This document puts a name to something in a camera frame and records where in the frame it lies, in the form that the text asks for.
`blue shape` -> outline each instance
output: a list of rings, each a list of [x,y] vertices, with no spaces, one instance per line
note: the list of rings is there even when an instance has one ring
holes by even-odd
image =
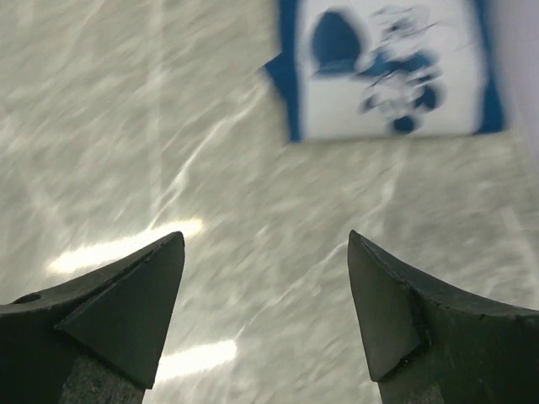
[[[285,101],[289,140],[302,141],[300,121],[300,94],[295,63],[296,22],[301,0],[279,0],[279,35],[281,53],[265,64],[271,81]]]
[[[341,12],[327,11],[312,35],[312,54],[318,62],[317,75],[343,76],[355,73],[363,46],[358,33]]]
[[[412,133],[416,128],[414,118],[409,115],[404,115],[402,118],[394,120],[392,122],[393,130],[399,135],[408,135]]]
[[[371,109],[374,109],[376,106],[377,106],[376,95],[371,95],[368,99],[366,99],[363,102],[361,111],[368,112]]]
[[[478,16],[479,28],[483,39],[483,49],[487,58],[488,80],[483,93],[483,112],[481,125],[474,135],[487,135],[501,132],[505,129],[506,119],[504,109],[498,92],[498,85],[494,75],[494,52],[490,39],[490,29],[488,26],[488,16],[491,15],[488,9],[488,0],[474,0],[476,13]]]
[[[404,61],[398,63],[398,70],[405,72],[415,72],[422,68],[431,67],[435,64],[434,57],[424,52],[418,52]]]
[[[357,77],[379,77],[389,72],[390,66],[384,52],[378,51],[372,64],[363,72],[356,73]]]
[[[434,80],[435,78],[437,78],[440,74],[434,74],[434,73],[430,73],[430,74],[425,74],[424,76],[422,77],[418,77],[418,78],[415,78],[413,80],[410,80],[408,82],[409,85],[411,86],[418,86],[418,85],[421,85],[425,82],[430,82],[432,80]]]
[[[425,107],[428,110],[436,109],[440,106],[440,96],[434,86],[423,86],[423,93],[415,99],[415,108]]]

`blue border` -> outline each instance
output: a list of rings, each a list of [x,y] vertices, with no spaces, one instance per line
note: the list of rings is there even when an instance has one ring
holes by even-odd
[[[488,81],[483,95],[483,119],[474,135],[488,135],[504,130],[506,120],[494,74],[494,49],[490,38],[490,10],[487,5],[489,0],[473,0],[473,2],[475,3],[479,28],[483,39],[483,51],[487,59],[488,75]]]
[[[278,0],[281,53],[264,65],[266,73],[285,102],[289,139],[293,143],[302,141],[299,83],[295,63],[297,15],[301,1],[303,0]],[[494,50],[489,32],[489,0],[470,1],[477,13],[488,76],[483,95],[483,117],[474,135],[487,135],[504,130],[506,119],[494,74]]]
[[[282,52],[264,66],[279,95],[285,100],[289,137],[294,143],[302,141],[299,84],[295,64],[296,22],[300,1],[279,0],[279,35]]]

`black plastic part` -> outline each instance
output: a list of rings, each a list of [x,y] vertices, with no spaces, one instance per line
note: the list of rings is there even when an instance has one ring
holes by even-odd
[[[0,402],[139,404],[155,380],[183,267],[177,232],[0,306]]]
[[[459,290],[354,231],[348,265],[384,404],[539,403],[539,311]]]

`marble floor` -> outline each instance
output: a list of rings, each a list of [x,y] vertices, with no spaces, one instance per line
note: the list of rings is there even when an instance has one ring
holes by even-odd
[[[186,263],[146,404],[372,404],[355,229],[463,289],[539,309],[517,131],[286,145],[259,67],[273,1],[0,5],[0,300],[173,230]]]

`printed image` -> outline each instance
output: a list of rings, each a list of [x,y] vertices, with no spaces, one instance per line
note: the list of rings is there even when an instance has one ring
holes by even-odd
[[[375,11],[366,24],[346,10],[329,9],[312,34],[315,77],[364,81],[358,114],[378,113],[395,135],[414,132],[422,116],[444,102],[443,72],[435,49],[429,48],[430,29],[439,23],[429,16],[423,5],[390,5]],[[382,35],[371,44],[374,29]],[[359,68],[360,60],[369,62]]]

